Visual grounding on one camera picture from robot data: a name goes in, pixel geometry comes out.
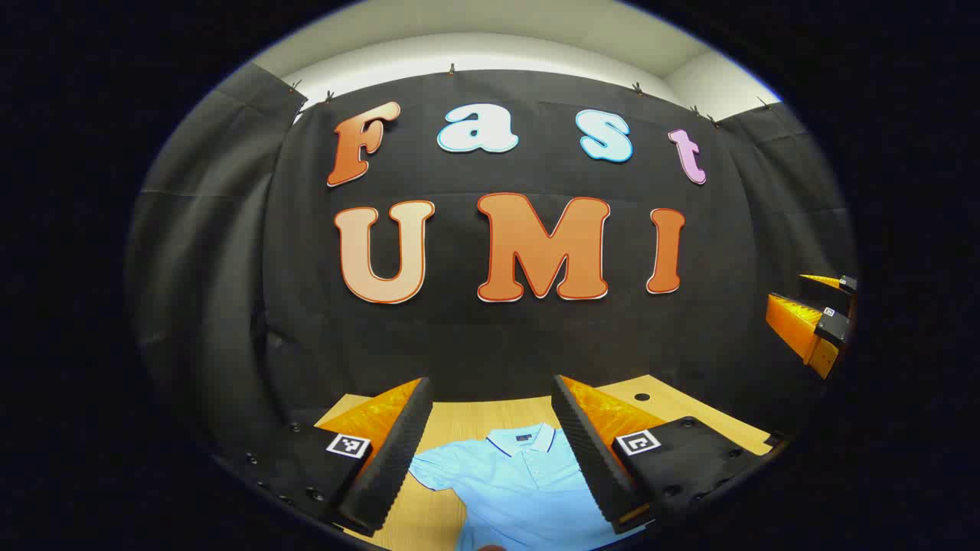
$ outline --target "light blue polo shirt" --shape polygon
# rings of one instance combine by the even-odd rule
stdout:
[[[409,467],[432,490],[453,488],[466,505],[456,551],[591,551],[616,535],[603,518],[564,432],[551,426],[493,430],[416,455]]]

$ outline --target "orange letter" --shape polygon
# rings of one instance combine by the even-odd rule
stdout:
[[[515,281],[515,259],[538,298],[551,290],[565,259],[568,262],[558,296],[566,300],[606,296],[609,286],[603,280],[603,224],[610,206],[605,201],[572,199],[551,235],[523,195],[484,195],[476,208],[490,219],[490,275],[476,291],[481,300],[514,302],[523,296],[524,287]]]
[[[368,161],[361,160],[361,148],[366,147],[368,153],[374,153],[381,147],[384,124],[378,119],[394,121],[401,113],[402,107],[389,101],[337,125],[333,130],[333,133],[340,136],[337,157],[333,163],[333,172],[326,177],[326,184],[335,187],[363,176],[368,171]]]
[[[405,201],[389,211],[398,223],[402,265],[391,279],[382,279],[370,267],[370,227],[377,211],[370,207],[337,213],[340,229],[340,273],[347,288],[368,302],[398,304],[416,296],[425,280],[425,221],[435,213],[428,201]]]
[[[657,227],[657,253],[654,255],[654,274],[647,280],[647,290],[653,294],[672,293],[680,287],[677,275],[677,251],[684,215],[673,209],[654,209],[650,220]]]

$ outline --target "shirt sleeve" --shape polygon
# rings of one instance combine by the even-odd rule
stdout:
[[[461,446],[463,442],[453,442],[438,448],[432,448],[412,458],[409,473],[418,483],[430,490],[444,490],[453,486],[453,482],[463,469]]]

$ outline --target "wooden table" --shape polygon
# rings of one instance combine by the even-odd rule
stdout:
[[[666,422],[688,415],[697,417],[757,455],[771,449],[764,444],[769,438],[767,432],[731,418],[652,376],[638,376],[598,388]],[[649,394],[650,399],[636,400],[634,396],[641,392]],[[323,415],[317,426],[368,399],[345,394]],[[561,428],[552,411],[550,396],[496,402],[435,402],[416,453],[458,440],[481,440],[497,428],[520,428],[539,423]],[[452,551],[465,520],[466,507],[452,489],[432,491],[408,475],[384,528],[375,532],[374,537],[344,531],[392,551]]]

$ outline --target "white wall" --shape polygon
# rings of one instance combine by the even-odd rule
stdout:
[[[702,115],[716,121],[738,115],[780,99],[765,84],[717,52],[702,54],[666,78],[670,89],[684,100],[684,107],[697,106]]]
[[[283,78],[302,82],[297,90],[306,106],[390,80],[433,73],[514,69],[584,76],[630,88],[640,82],[645,93],[686,106],[656,76],[612,58],[557,42],[482,32],[430,34],[384,42],[335,56]]]

